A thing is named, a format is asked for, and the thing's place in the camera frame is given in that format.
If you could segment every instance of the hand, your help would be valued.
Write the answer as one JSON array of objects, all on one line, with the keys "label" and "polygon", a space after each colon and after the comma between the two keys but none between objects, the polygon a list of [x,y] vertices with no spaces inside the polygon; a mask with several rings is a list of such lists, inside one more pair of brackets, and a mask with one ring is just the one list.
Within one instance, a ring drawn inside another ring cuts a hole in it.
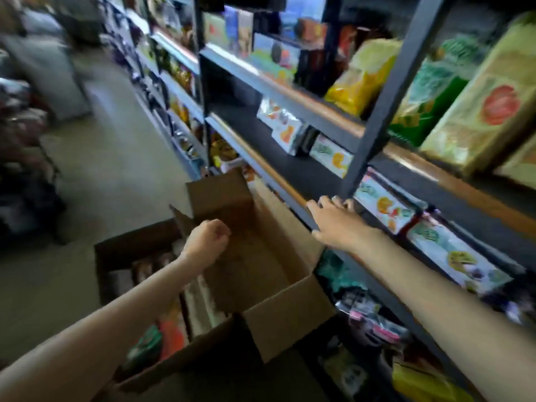
[{"label": "hand", "polygon": [[354,201],[349,199],[343,203],[338,197],[330,200],[322,196],[318,204],[314,200],[307,202],[307,208],[318,225],[312,235],[321,243],[343,251],[357,252],[356,247],[363,236],[373,229],[361,217],[355,214]]},{"label": "hand", "polygon": [[181,257],[187,257],[205,269],[224,252],[230,235],[231,230],[223,221],[205,220],[190,233]]}]

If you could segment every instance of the cardboard box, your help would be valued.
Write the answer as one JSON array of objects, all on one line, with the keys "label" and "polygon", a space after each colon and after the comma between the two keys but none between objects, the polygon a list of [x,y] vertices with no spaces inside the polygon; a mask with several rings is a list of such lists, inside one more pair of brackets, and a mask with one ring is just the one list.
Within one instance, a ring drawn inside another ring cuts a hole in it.
[{"label": "cardboard box", "polygon": [[[107,271],[125,268],[187,236],[203,220],[218,218],[233,232],[227,250],[204,278],[218,309],[234,313],[235,319],[119,384],[121,390],[142,392],[181,369],[227,338],[237,319],[245,322],[261,359],[267,362],[334,315],[334,307],[312,275],[323,247],[262,182],[250,185],[251,190],[239,171],[187,183],[193,219],[172,208],[174,221],[95,246],[99,285],[106,287]],[[101,290],[101,299],[109,301],[106,290]]]}]

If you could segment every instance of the forearm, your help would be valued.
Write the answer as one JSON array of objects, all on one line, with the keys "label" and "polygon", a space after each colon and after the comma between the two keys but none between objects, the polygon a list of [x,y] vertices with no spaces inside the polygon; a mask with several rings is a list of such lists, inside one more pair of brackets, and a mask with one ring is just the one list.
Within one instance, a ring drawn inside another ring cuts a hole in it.
[{"label": "forearm", "polygon": [[203,266],[180,257],[0,374],[3,401],[89,401],[130,347]]},{"label": "forearm", "polygon": [[371,229],[354,251],[411,310],[440,348],[490,402],[529,401],[536,394],[536,341]]}]

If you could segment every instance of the black metal post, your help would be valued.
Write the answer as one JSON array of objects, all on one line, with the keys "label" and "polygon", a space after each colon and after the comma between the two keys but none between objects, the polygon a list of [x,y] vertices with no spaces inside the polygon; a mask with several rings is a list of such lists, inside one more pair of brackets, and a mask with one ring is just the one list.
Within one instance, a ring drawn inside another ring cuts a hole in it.
[{"label": "black metal post", "polygon": [[442,26],[454,0],[420,0],[411,20],[404,44],[372,111],[365,135],[343,179],[340,196],[354,195],[368,162],[388,142],[387,127],[404,98],[417,70],[425,58],[437,31]]}]

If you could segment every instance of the concrete floor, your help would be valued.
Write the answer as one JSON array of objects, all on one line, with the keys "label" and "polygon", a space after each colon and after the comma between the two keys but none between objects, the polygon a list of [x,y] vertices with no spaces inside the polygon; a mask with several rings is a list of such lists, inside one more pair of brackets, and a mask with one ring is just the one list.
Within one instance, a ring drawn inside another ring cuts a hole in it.
[{"label": "concrete floor", "polygon": [[93,244],[170,217],[168,204],[189,213],[185,182],[134,97],[126,72],[102,52],[77,57],[94,114],[44,137],[63,172],[68,209],[58,246],[47,236],[0,249],[0,358],[13,361],[99,307]]}]

